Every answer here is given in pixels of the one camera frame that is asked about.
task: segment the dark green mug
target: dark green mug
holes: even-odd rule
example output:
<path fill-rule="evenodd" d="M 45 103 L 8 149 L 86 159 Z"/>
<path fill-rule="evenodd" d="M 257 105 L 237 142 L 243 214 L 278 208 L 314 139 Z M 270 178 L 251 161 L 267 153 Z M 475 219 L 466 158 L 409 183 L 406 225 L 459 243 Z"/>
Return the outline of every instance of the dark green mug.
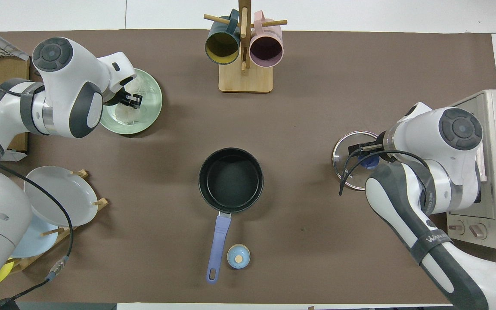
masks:
<path fill-rule="evenodd" d="M 228 19 L 229 24 L 219 22 L 212 24 L 206 39 L 205 50 L 206 55 L 213 62 L 227 65 L 239 56 L 240 28 L 237 27 L 239 12 L 233 9 L 229 16 L 221 16 L 221 18 Z"/>

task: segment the green plate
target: green plate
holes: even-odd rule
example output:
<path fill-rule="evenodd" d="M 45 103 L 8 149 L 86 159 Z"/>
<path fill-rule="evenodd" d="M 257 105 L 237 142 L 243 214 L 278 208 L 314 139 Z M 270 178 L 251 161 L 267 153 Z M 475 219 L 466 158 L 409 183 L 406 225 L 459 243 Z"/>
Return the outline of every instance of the green plate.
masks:
<path fill-rule="evenodd" d="M 141 107 L 139 108 L 140 115 L 135 120 L 123 122 L 119 119 L 124 118 L 116 118 L 118 104 L 102 107 L 101 124 L 106 129 L 120 135 L 131 135 L 147 129 L 158 118 L 162 109 L 162 91 L 156 80 L 143 70 L 135 69 L 135 72 L 137 77 L 127 83 L 125 88 L 126 92 L 143 96 L 143 101 L 141 101 Z"/>

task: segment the dish rack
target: dish rack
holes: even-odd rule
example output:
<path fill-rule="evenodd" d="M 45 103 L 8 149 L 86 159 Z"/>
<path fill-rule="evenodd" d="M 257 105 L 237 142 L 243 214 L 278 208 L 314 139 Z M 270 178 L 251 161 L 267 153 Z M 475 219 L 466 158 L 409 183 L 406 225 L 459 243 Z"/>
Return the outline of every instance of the dish rack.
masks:
<path fill-rule="evenodd" d="M 85 179 L 89 176 L 88 172 L 85 171 L 84 169 L 81 169 L 79 171 L 72 171 L 71 173 L 78 175 L 82 179 Z M 108 204 L 109 203 L 108 203 L 108 200 L 106 200 L 106 198 L 101 198 L 97 202 L 93 202 L 93 205 L 97 206 L 97 214 L 99 213 L 100 210 L 102 210 Z M 53 246 L 49 250 L 41 253 L 40 255 L 36 255 L 33 257 L 8 259 L 5 264 L 14 263 L 9 274 L 12 275 L 13 273 L 19 273 L 20 271 L 23 271 L 24 269 L 26 269 L 26 267 L 30 266 L 32 263 L 34 263 L 34 261 L 36 261 L 38 258 L 43 256 L 45 253 L 47 253 L 48 251 L 53 249 L 53 247 L 55 247 L 55 245 L 57 245 L 59 242 L 63 241 L 67 236 L 69 236 L 70 229 L 68 227 L 59 227 L 57 229 L 53 229 L 52 231 L 44 232 L 41 235 L 46 236 L 46 235 L 51 234 L 51 233 L 58 233 L 59 235 L 57 235 L 57 240 L 55 241 L 55 243 L 53 244 Z"/>

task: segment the brown table mat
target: brown table mat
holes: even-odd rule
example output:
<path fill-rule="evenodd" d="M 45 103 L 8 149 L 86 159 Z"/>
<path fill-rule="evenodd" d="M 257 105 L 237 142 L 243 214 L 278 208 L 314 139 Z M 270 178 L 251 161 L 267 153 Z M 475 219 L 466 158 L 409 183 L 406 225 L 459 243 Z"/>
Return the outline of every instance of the brown table mat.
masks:
<path fill-rule="evenodd" d="M 84 139 L 30 135 L 22 173 L 86 169 L 110 205 L 77 230 L 59 277 L 22 301 L 400 304 L 447 300 L 363 192 L 338 196 L 336 142 L 382 132 L 416 102 L 447 106 L 496 88 L 488 34 L 285 31 L 270 94 L 225 94 L 207 59 L 206 30 L 2 33 L 31 53 L 53 36 L 97 57 L 124 51 L 160 84 L 164 104 L 144 132 L 99 126 Z M 223 147 L 252 153 L 264 173 L 260 200 L 233 214 L 226 250 L 243 243 L 250 265 L 205 272 L 217 212 L 201 197 L 205 158 Z M 0 284 L 0 298 L 37 284 L 63 242 Z"/>

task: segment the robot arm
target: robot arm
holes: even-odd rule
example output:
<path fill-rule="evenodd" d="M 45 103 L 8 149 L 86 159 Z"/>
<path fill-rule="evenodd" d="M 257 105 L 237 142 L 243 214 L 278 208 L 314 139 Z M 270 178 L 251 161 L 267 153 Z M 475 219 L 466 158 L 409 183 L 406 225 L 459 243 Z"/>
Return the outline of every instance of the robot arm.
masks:
<path fill-rule="evenodd" d="M 466 208 L 475 199 L 473 165 L 481 127 L 470 113 L 458 108 L 419 110 L 416 117 L 402 118 L 381 142 L 384 149 L 410 151 L 424 158 L 430 170 L 398 155 L 405 163 L 379 165 L 366 181 L 368 202 L 455 307 L 496 310 L 496 263 L 460 251 L 427 217 Z M 461 128 L 441 133 L 448 130 L 443 122 L 451 129 L 453 124 Z"/>
<path fill-rule="evenodd" d="M 136 77 L 123 53 L 96 58 L 78 43 L 54 37 L 40 43 L 33 63 L 43 83 L 10 79 L 0 87 L 0 158 L 22 132 L 81 138 L 99 123 L 103 104 L 139 106 L 124 91 Z M 28 197 L 0 173 L 0 268 L 29 226 Z"/>

